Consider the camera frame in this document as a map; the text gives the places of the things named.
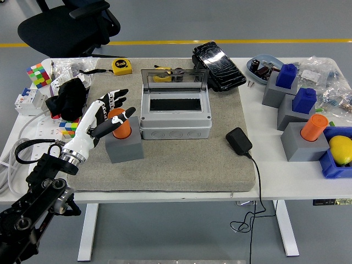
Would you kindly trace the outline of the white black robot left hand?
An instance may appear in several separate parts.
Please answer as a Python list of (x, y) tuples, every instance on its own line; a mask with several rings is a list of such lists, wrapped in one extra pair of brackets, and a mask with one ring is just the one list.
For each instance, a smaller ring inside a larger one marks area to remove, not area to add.
[(123, 105), (124, 97), (128, 89), (114, 90), (93, 101), (80, 121), (75, 136), (66, 143), (60, 157), (76, 158), (79, 162), (85, 162), (89, 157), (89, 151), (98, 143), (99, 139), (123, 125), (136, 111), (134, 107), (124, 110), (121, 114), (108, 117), (108, 113)]

